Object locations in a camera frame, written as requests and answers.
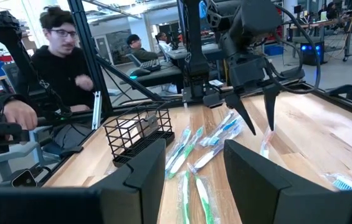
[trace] wire basket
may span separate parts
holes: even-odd
[[[103,125],[115,167],[121,167],[159,138],[165,139],[167,146],[174,140],[165,104],[141,103]]]

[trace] hand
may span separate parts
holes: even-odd
[[[90,108],[86,105],[76,105],[76,106],[71,106],[70,110],[71,112],[81,112],[81,111],[90,110]]]
[[[8,123],[21,125],[22,130],[33,130],[37,127],[36,112],[22,101],[12,100],[5,104],[4,116]]]
[[[86,75],[79,75],[78,77],[76,77],[75,83],[77,86],[79,86],[81,89],[85,91],[91,91],[94,88],[93,81],[91,80],[90,77]]]

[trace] packaged toothbrush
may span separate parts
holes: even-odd
[[[207,152],[200,159],[198,159],[198,161],[195,162],[195,165],[191,167],[191,170],[193,170],[193,172],[198,172],[199,170],[201,170],[210,160],[212,160],[219,152],[221,152],[224,149],[224,140],[233,139],[236,136],[238,136],[242,132],[243,127],[244,127],[243,123],[237,124],[228,133],[228,135],[221,140],[221,142],[218,145],[213,146],[209,152]]]
[[[206,137],[204,137],[199,143],[201,146],[206,147],[209,145],[209,141],[212,138],[217,137],[218,135],[221,134],[224,126],[229,122],[229,120],[234,116],[234,112],[233,111],[229,111],[227,116],[221,121],[221,123],[217,126],[216,129],[214,129],[212,131],[211,134],[208,134]]]
[[[207,145],[208,146],[215,146],[219,142],[221,142],[221,140],[227,139],[226,137],[230,133],[232,128],[237,124],[242,124],[243,122],[244,122],[244,120],[242,119],[242,117],[240,115],[237,115],[236,117],[231,119],[226,125],[224,125],[224,127],[219,131],[218,135],[210,138]]]
[[[187,159],[188,155],[193,151],[195,148],[196,143],[202,137],[204,126],[201,126],[195,133],[195,135],[189,140],[186,147],[180,152],[180,155],[175,159],[173,164],[169,166],[169,172],[166,175],[168,179],[172,179],[174,175],[176,175],[177,171],[180,167],[184,164],[185,160]]]
[[[176,160],[176,158],[180,155],[180,153],[183,151],[190,136],[191,136],[191,129],[189,128],[189,126],[187,126],[184,129],[183,133],[181,134],[181,137],[177,140],[177,142],[173,145],[171,150],[166,155],[166,165],[164,167],[165,175],[168,174],[169,168]]]
[[[352,178],[342,174],[323,174],[338,190],[352,190]]]
[[[198,176],[198,174],[195,172],[192,173],[199,198],[201,199],[201,205],[205,214],[206,224],[220,224],[220,216],[217,209],[216,200],[211,191],[209,181],[204,177]]]
[[[190,224],[189,211],[189,170],[181,173],[178,184],[178,223]]]
[[[269,159],[270,141],[273,138],[274,133],[275,133],[275,128],[274,128],[274,131],[271,131],[270,127],[268,127],[263,136],[262,144],[260,146],[260,155],[266,159]]]

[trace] green toothbrush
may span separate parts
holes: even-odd
[[[183,177],[183,223],[189,224],[189,172]]]
[[[177,171],[180,167],[184,164],[185,160],[187,159],[188,155],[192,152],[195,147],[196,142],[198,142],[199,138],[201,138],[203,134],[203,126],[200,127],[194,137],[191,139],[188,146],[185,148],[185,151],[176,159],[173,167],[170,169],[168,179],[172,179],[174,175],[176,175]]]
[[[205,212],[206,224],[214,224],[214,217],[211,210],[211,206],[209,204],[209,197],[207,196],[206,188],[197,175],[195,176],[196,187],[198,189],[199,197],[201,198],[202,208]]]

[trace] black monitor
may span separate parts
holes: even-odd
[[[302,5],[297,5],[293,7],[293,13],[298,14],[302,12]]]

